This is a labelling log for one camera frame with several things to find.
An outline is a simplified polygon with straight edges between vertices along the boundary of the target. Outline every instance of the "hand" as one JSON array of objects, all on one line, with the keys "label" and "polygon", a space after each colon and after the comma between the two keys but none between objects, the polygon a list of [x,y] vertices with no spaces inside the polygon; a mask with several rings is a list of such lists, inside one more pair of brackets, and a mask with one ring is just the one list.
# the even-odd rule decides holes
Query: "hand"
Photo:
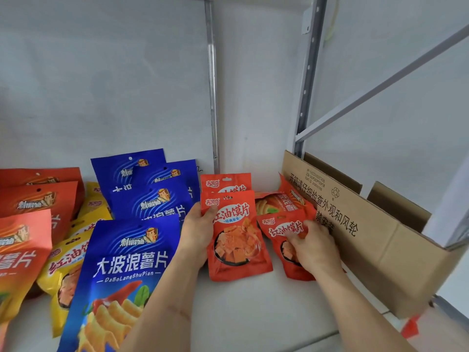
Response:
[{"label": "hand", "polygon": [[213,220],[218,207],[212,206],[204,216],[200,213],[200,202],[194,204],[182,225],[181,238],[176,254],[193,260],[200,269],[207,260],[207,246],[213,237]]},{"label": "hand", "polygon": [[291,231],[285,233],[303,268],[316,278],[324,273],[341,273],[341,258],[329,230],[315,221],[306,220],[304,224],[308,227],[305,239],[299,238]]}]

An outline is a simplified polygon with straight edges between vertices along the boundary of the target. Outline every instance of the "forearm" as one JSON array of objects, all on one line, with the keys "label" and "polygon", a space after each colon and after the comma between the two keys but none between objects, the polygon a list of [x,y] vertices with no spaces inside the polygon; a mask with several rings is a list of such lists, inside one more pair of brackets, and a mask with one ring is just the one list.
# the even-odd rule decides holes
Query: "forearm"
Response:
[{"label": "forearm", "polygon": [[343,272],[316,278],[334,312],[346,351],[415,352]]},{"label": "forearm", "polygon": [[120,352],[191,349],[191,314],[198,271],[190,255],[176,252]]}]

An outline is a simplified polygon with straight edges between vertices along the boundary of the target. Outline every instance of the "blue snack bag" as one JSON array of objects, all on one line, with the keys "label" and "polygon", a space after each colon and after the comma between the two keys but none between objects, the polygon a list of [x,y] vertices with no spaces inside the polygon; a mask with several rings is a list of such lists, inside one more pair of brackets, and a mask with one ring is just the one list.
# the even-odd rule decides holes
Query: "blue snack bag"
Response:
[{"label": "blue snack bag", "polygon": [[91,159],[97,182],[111,208],[112,203],[106,197],[106,189],[115,187],[126,190],[130,184],[134,167],[163,163],[166,163],[166,158],[162,148]]},{"label": "blue snack bag", "polygon": [[179,243],[177,216],[99,221],[57,352],[116,351]]},{"label": "blue snack bag", "polygon": [[195,159],[161,165],[137,166],[132,174],[131,183],[134,185],[149,185],[176,176],[184,178],[192,202],[200,201],[199,176]]},{"label": "blue snack bag", "polygon": [[129,190],[112,190],[114,217],[147,220],[156,217],[177,215],[183,222],[193,206],[187,184],[181,177],[166,179],[147,186],[133,185]]}]

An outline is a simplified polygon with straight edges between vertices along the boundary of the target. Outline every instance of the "open cardboard box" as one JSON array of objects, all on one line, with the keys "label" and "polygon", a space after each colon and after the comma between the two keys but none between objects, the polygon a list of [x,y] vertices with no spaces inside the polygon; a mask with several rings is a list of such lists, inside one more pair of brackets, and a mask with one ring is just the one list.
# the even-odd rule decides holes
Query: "open cardboard box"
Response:
[{"label": "open cardboard box", "polygon": [[379,182],[364,199],[337,169],[287,151],[282,174],[317,207],[344,263],[399,318],[423,312],[466,252],[467,244],[449,250],[421,235],[431,214]]}]

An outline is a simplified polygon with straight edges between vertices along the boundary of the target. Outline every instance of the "red chili pepper image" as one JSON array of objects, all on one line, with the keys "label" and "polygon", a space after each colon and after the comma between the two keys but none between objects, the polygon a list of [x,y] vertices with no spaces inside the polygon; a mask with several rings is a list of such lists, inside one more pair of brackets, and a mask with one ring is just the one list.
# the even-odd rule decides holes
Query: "red chili pepper image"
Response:
[{"label": "red chili pepper image", "polygon": [[117,301],[119,305],[122,305],[124,300],[126,300],[128,296],[131,295],[140,284],[142,284],[141,280],[131,282],[126,286],[120,288],[115,293],[109,295],[108,297],[105,297],[104,299],[96,299],[95,301],[93,301],[93,313],[96,314],[97,308],[99,308],[101,305],[104,305],[107,308],[109,304],[113,301]]}]

